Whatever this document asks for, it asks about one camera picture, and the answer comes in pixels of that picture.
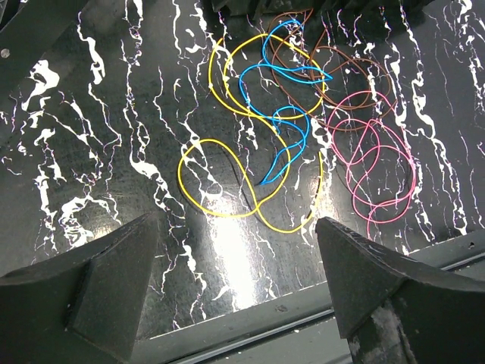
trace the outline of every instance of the blue cable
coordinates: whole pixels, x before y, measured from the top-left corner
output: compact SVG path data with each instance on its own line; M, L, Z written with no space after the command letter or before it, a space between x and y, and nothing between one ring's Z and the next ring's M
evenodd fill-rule
M282 108L277 109L273 113L273 116L272 117L267 117L266 115L262 114L257 108L255 108L252 105L251 101L249 100L249 95L246 93L246 90L244 88L243 78L246 75L246 73L249 72L250 70L253 70L253 69L257 68L257 67L268 67L268 68L273 69L279 75L281 75L282 77L285 77L288 80L291 80L291 81L297 82L297 83L307 84L307 85L314 85L316 83L322 82L322 80L300 80L298 78L292 77L288 73L297 72L297 71L309 71L309 70L313 70L313 71L317 71L318 73L320 73L320 74L322 74L324 76L323 81L329 81L329 80L332 80L333 79L329 74L327 74L326 72L323 72L321 69L319 69L317 67L301 66L301 67L295 67L295 68L286 68L286 67L276 66L276 65L274 65L274 64L272 64L272 63L269 62L268 57L266 55L266 48L268 46L268 41L269 41L271 35L275 31L277 31L281 27L284 27L287 24L297 24L297 25L299 25L299 26L301 26L303 28L302 24L300 22L298 22L297 20L295 20L295 19L288 20L288 21L284 21L280 25L278 25L277 27L273 28L273 30L268 34L268 36L266 37L266 39L263 42L263 47L262 47L261 54L262 54L262 57L263 57L263 61L264 62L263 63L259 63L259 64L254 64L254 65L251 65L251 66L247 67L240 74L240 76L239 76L239 90L240 90L240 92L242 94L242 97L246 101L246 104L247 104L248 108L251 111L253 111L255 114L257 114L259 116L262 116L263 118L266 118L269 121L271 121L271 123L273 124L273 126L276 128L278 134L280 134L280 128L279 128L279 126L281 124L285 124L287 126L290 126L290 127L294 128L294 129L296 129L301 134L301 136L302 136L302 138L300 139L300 141L298 141L297 143L292 144L291 146L287 146L286 148L281 149L276 154L276 156L274 157L273 163L270 166L269 171L266 173L266 175L264 176L264 178L262 179L262 181L259 183L260 185L273 183L277 178L279 178L285 172L285 170L289 167L289 165L291 165L303 153L303 150L306 147L306 141L307 141L308 134L309 134L309 131L310 131L310 120L308 118L307 113L304 110L302 110L301 108L298 108L296 106L293 106L293 105L283 106ZM306 130L305 131L303 131L298 125L294 124L293 122L289 122L289 121L285 121L285 120L280 120L280 119L276 118L276 116L280 116L280 112L281 111L288 110L288 109L292 109L294 111L300 112L301 115L303 115L305 117L305 121L306 121ZM293 156L283 166L283 168L281 168L281 170L273 178L271 178L270 180L268 180L269 176L271 175L271 173L273 172L273 170L274 170L274 168L276 166L276 163L277 163L278 158L280 157L280 155L282 153L284 153L286 150L290 150L290 149L296 148L298 146L300 148L300 150L298 151L298 153L296 153L296 155Z

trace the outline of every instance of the pink string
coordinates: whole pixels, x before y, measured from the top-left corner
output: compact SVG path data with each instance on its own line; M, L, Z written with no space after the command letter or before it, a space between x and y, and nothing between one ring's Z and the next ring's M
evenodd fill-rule
M361 94L365 94L365 93L367 93L367 94L368 93L372 93L372 91L369 91L369 90L359 91L359 92L353 93L350 96L345 97L335 107L335 109L332 110L332 113L330 114L330 117L327 120L327 124L328 125L331 125L332 124L333 116L335 115L336 111L340 108L340 106L344 102L346 102L347 100L350 100L352 97L355 97L355 96L361 95ZM376 94L378 96L380 96L383 99L383 101L385 101L385 103L390 108L392 108L392 105L389 102L389 100L386 98L386 96L384 96L382 93L378 93L378 92L376 92ZM332 150L335 152L337 158L346 166L346 185L347 185L347 188L349 189L350 193L352 194L352 207L353 207L355 213L358 216L360 216L361 218L363 218L364 220L367 221L367 235L370 238L370 236L371 236L371 232L370 232L371 222L373 222L375 224L388 224L390 222L393 222L393 221L398 220L399 218L401 218L408 211L409 205L411 204L412 193L413 193L413 191L414 191L414 189L416 187L416 166L415 166L413 157L411 155L411 151L406 146L406 144L404 143L404 141L402 140L402 138L399 135L397 135L397 133L394 130L392 130L391 128L389 128L386 125L384 125L382 123L382 121L381 120L378 120L378 119L369 119L367 122L362 121L360 119L355 119L355 118L347 118L347 119L341 120L334 127L334 129L332 131L332 139L333 140L334 140L334 134L335 134L336 130L340 127L340 125L341 124L348 123L350 121L354 121L355 123L359 123L359 124L365 125L364 132L362 133L362 135L360 137L360 140L358 141L358 145L355 148L355 151L353 152L352 157L350 158L350 160L346 160L344 158L344 156L342 155L342 153L336 147L335 143L331 143L331 146L332 146ZM378 126L381 130L386 131L388 133L388 135L391 137L391 139L395 142L395 144L398 147L382 144L380 142L379 133L378 133L378 130L376 129L376 126ZM372 148L370 148L360 158L356 158L358 150L361 149L362 140L368 135L368 132L369 131L371 132L371 135L374 135L376 137L376 139L377 139L377 145L376 146L373 146ZM362 183L362 181L371 173L371 171L374 169L375 165L377 164L377 161L380 158L380 151L382 149L391 149L394 152L397 152L399 156L404 157L405 160L409 163L409 166L411 167L411 186L409 188L409 191L404 196L402 196L402 197L399 197L399 198L396 197L395 199L388 199L388 200L386 200L384 202L380 202L380 203L372 203L371 201L362 199L358 195L358 190L361 189L361 183ZM351 179L352 179L351 167L353 165L357 165L357 164L363 162L367 158L367 156L370 153L372 153L373 151L375 151L375 150L377 150L377 153L374 156L374 160L372 162L372 165L370 166L370 168L368 170L365 171L364 175L357 181L356 185L352 188L351 187ZM357 201L362 202L365 206L368 206L368 207L371 208L371 210L369 211L368 214L364 215L363 213L361 213L358 210L357 205L356 205ZM405 207L404 207L404 209L397 216L395 216L393 218L389 218L387 220L376 220L375 218L373 218L375 212L378 209L385 209L387 206L392 206L392 205L394 205L397 208L397 205L400 202L405 202Z

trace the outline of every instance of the yellow cable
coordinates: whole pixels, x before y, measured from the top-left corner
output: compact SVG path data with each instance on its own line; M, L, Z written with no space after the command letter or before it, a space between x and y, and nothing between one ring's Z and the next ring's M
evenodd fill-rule
M226 72L227 72L227 65L229 63L229 61L233 58L233 56L236 54L236 52L238 52L243 46L249 44L250 42L253 42L255 41L256 39L258 38L261 38L263 36L267 36L266 33L264 34L259 34L257 36L254 36L252 37L250 40L244 42L242 45L238 46L236 48L235 51L233 51L229 58L226 60L226 64L224 65L224 72L223 72L223 80L224 80L224 85L226 87L226 91L228 93L228 95L230 96L230 98L236 103L236 105L238 105L242 110L245 110L245 108L237 102L237 100L235 100L232 96L232 94L230 93L229 91L229 85L227 84L227 77L226 77ZM272 37L274 37L276 40L280 41L280 42L284 42L287 46L289 46L290 48L292 49L295 49L297 52L301 53L302 55L304 55L306 58L310 58L308 54L304 53L303 51L301 51L300 49L294 47L293 45L291 45L290 43L288 42L285 42L283 39L281 39L280 37L278 36L274 36L274 35L271 35ZM240 111L240 110L236 110L235 108L232 108L230 107L224 100L222 100L222 98L215 92L214 90L214 87L213 87L213 84L212 84L212 78L211 78L211 73L212 73L212 65L213 65L213 60L214 60L214 54L215 52L217 51L217 48L220 46L222 42L222 38L219 39L219 41L217 42L217 45L214 47L214 49L212 50L212 53L211 53L211 57L210 57L210 60L209 60L209 70L208 70L208 81L209 81L209 89L212 91L212 93L214 94L215 98L227 109L231 110L232 112L236 112L237 114L239 115L244 115L244 116L249 116L251 118L257 118L259 121L263 122L267 127L269 127L271 129L271 131L273 131L274 135L278 138L278 140L283 144L284 146L284 149L286 150L286 156L288 158L288 161L291 159L291 155L289 153L289 150L287 149L287 144L285 143L285 141L283 140L283 138L281 138L281 136L278 134L277 130L271 125L269 124L263 117L255 114L254 112L252 112L251 110L247 110L247 111ZM320 66L317 64L317 62L313 62L314 65L318 68L320 68ZM311 110L309 111L308 113L311 113L313 112L321 103L322 101L322 98L320 98L320 100L318 101L318 103L316 104L316 106ZM304 116L305 114L300 114L300 115L293 115L291 117L280 117L279 119L281 120L294 120L294 119L297 119L297 118L300 118L302 116ZM234 214L234 215L231 215L231 214L224 214L224 213L221 213L221 212L216 212L216 211L212 211L210 209L207 209L205 208L204 206L202 206L199 202L197 202L191 195L190 193L187 191L187 189L185 188L185 185L183 184L183 180L182 180L182 165L184 162L188 162L188 158L187 156L191 153L191 151L193 151L194 148L196 148L197 146L201 146L203 143L215 143L215 144L218 144L219 146L221 146L222 148L226 149L230 155L234 158L234 160L236 161L239 169L241 170L242 172L242 176L243 176L243 180L246 181L246 183L248 184L248 187L249 187L249 191L251 192L251 196L252 196L252 200L255 204L255 207L253 210L249 211L249 212L246 212L244 214ZM321 153L319 152L318 153L318 161L319 161L319 165L320 165L320 174L319 174L319 182L318 182L318 188L317 188L317 192L316 192L316 197L315 197L315 201L314 201L314 206L317 205L318 203L318 198L321 194L321 188L322 188L322 185L323 185L323 176L324 176L324 167L323 167L323 160L322 160L322 157L321 157ZM213 216L218 216L218 217L222 217L222 218L245 218L245 217L248 217L248 216L251 216L251 215L254 215L256 212L258 213L259 217L261 218L261 220L264 222L264 224L266 224L266 226L268 226L271 230L273 231L276 231L278 233L282 233L282 234L292 234L292 233L295 233L297 232L298 230L300 230L305 224L307 224L312 218L313 218L313 215L314 215L314 209L313 208L310 208L310 213L308 214L307 218L297 227L291 229L291 230L282 230L282 229L279 229L278 227L275 227L273 226L268 220L266 220L266 218L263 216L260 208L263 204L265 204L267 201L269 201L270 199L272 199L277 193L278 191L281 189L281 187L283 186L286 178L288 177L288 173L289 173L289 169L290 169L290 165L288 166L288 168L285 170L285 173L283 175L283 178L281 179L281 181L279 182L279 184L277 185L276 189L267 197L265 197L264 199L262 199L261 201L258 201L258 198L256 197L256 194L255 194L255 190L254 190L254 187L252 186L251 184L251 181L249 180L248 178L248 175L246 173L246 170L245 168L243 167L241 161L237 158L237 155L231 150L231 148L229 148L229 146L227 146L226 144L224 144L223 142L221 142L220 140L216 140L216 139L203 139L203 140L199 140L197 142L195 142L194 144L192 144L185 152L184 154L182 155L182 158L180 159L179 161L179 165L177 167L177 179L178 179L178 183L180 185L180 189L183 191L183 193L185 194L185 196L187 197L187 199L193 203L195 206L197 206L199 209L201 209L203 212L205 212L206 214L209 214L209 215L213 215Z

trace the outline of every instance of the black and white marble pattern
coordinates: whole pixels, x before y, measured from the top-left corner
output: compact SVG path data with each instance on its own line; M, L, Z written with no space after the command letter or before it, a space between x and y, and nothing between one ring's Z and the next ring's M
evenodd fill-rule
M372 238L409 253L485 224L485 4L436 0L406 15L380 9L339 12L308 25L308 44L326 26L331 45L380 62L393 80L396 113L405 125L418 171L411 208L400 220L372 226ZM226 47L263 31L271 17L251 24L223 19L205 2L92 0L0 102L0 273L81 246L147 211L158 211L158 248L139 338L153 337L254 306L324 281L314 221L297 234L269 231L256 217L215 218L180 193L176 169L191 142L227 143L261 179L277 140L264 126L222 108L208 89L208 57L226 35ZM240 72L260 59L260 45L234 62ZM328 62L338 62L329 58ZM221 60L216 70L220 70ZM246 78L266 112L288 100L267 74ZM373 73L380 89L382 75ZM216 76L221 91L221 76ZM365 86L350 68L331 92ZM309 88L296 93L314 101ZM365 234L329 149L325 130L312 125L309 146L294 164L283 192L263 212L277 226L296 226L318 184L317 151L325 161L317 216L330 216ZM288 134L291 140L297 136ZM336 143L347 152L354 134ZM208 206L236 212L245 202L239 175L215 146L184 169L187 187ZM366 182L369 195L388 198L405 188L396 156L382 158ZM271 190L261 187L262 196Z

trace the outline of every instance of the screw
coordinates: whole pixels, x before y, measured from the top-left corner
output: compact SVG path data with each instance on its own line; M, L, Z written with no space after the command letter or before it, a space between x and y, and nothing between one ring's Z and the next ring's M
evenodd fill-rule
M7 48L2 49L2 50L0 51L0 56L1 56L2 58L8 58L8 57L10 56L10 49L7 49Z

